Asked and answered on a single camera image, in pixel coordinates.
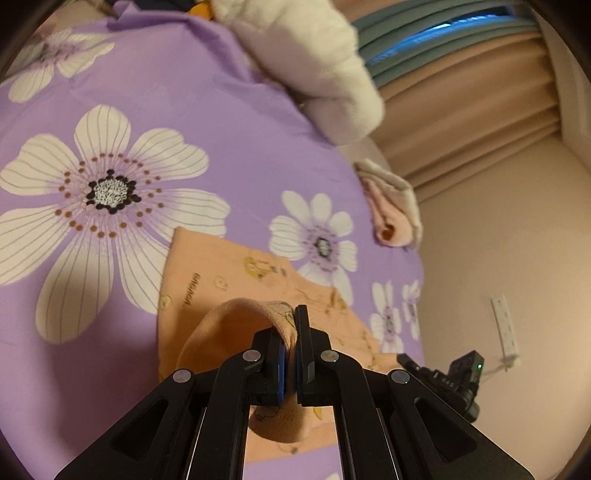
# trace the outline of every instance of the peach towel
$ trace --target peach towel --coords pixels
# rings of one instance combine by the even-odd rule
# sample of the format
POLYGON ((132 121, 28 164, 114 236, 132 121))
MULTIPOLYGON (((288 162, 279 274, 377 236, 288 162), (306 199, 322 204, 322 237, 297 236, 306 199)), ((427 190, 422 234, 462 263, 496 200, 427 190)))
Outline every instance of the peach towel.
MULTIPOLYGON (((292 307, 298 304, 307 305, 313 328, 327 332, 335 349, 364 368, 383 373, 399 368, 395 354, 379 353, 379 342, 336 289, 309 282, 286 258, 177 228, 158 311, 160 378, 177 368, 196 373, 217 368, 250 348, 256 331, 275 326, 288 349, 289 382, 296 344, 292 307)), ((332 409, 299 406, 294 383, 288 384, 280 409, 252 409, 247 462, 337 443, 332 409)))

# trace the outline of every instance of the white flower print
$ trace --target white flower print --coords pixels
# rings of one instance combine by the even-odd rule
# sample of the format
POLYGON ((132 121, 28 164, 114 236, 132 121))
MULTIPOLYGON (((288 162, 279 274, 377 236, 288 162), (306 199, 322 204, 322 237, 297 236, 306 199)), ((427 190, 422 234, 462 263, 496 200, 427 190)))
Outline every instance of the white flower print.
POLYGON ((296 192, 283 192, 281 200, 291 217, 281 215, 271 222, 271 252, 291 261, 308 258, 298 270, 300 275, 323 286, 334 286, 352 305, 347 272, 357 270, 357 246, 350 240, 339 240, 353 231, 351 216, 347 212, 331 215, 332 203, 324 193, 314 196, 309 205, 296 192))
POLYGON ((402 321, 398 309, 394 308, 394 288, 392 282, 386 285, 374 283, 371 289, 377 313, 369 318, 371 331, 382 344, 383 353, 403 353, 404 344, 400 338, 402 321))
POLYGON ((24 103, 51 82, 55 69, 66 78, 91 67, 96 58, 113 50, 114 43, 102 43, 108 35, 72 33, 64 30, 42 42, 24 47, 8 70, 12 82, 8 98, 24 103))
POLYGON ((53 265, 37 301, 39 334, 50 343, 77 337, 100 312, 113 286, 114 259, 129 301, 156 313, 167 248, 177 226, 224 236, 230 207, 213 193, 165 188, 193 179, 207 154, 175 130, 157 128, 128 149, 131 124, 117 109, 99 105, 74 132, 76 156, 58 138, 29 139, 0 172, 0 187, 15 195, 58 194, 40 208, 0 216, 0 285, 31 274, 72 238, 53 265))
POLYGON ((410 332, 413 339, 418 340, 421 336, 421 330, 418 326, 417 303, 421 296, 421 289, 418 287, 418 280, 411 285, 405 285, 402 288, 402 310, 404 319, 410 323, 410 332))

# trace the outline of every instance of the power strip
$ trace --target power strip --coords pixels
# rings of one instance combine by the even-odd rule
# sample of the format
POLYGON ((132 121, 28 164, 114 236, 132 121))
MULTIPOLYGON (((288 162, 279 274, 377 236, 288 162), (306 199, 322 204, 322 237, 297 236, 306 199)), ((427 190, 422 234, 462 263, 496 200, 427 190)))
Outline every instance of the power strip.
POLYGON ((499 329, 499 338, 501 339, 501 347, 505 360, 505 371, 509 371, 511 368, 521 365, 519 347, 517 345, 517 338, 515 337, 511 314, 509 313, 509 306, 504 295, 492 298, 491 305, 493 314, 495 315, 496 326, 499 329))

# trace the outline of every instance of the floral bedsheet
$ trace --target floral bedsheet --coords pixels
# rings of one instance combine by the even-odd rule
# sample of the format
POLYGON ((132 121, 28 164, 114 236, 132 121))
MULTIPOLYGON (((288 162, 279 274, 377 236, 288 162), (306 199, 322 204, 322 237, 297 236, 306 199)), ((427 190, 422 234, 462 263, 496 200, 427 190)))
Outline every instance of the floral bedsheet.
MULTIPOLYGON (((0 86, 0 429, 36 480, 156 385, 177 226, 287 257, 423 361, 421 262, 376 244, 347 162, 224 28, 120 9, 26 47, 0 86)), ((339 472, 331 447, 245 478, 339 472)))

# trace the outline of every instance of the pink cloth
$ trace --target pink cloth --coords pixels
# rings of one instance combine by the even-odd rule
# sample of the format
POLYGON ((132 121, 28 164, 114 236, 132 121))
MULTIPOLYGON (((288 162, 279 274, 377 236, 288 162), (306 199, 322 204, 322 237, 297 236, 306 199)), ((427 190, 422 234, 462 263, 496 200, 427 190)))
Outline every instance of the pink cloth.
POLYGON ((371 179, 363 179, 363 189, 374 218, 376 239, 388 247, 405 247, 413 241, 410 221, 382 193, 371 179))

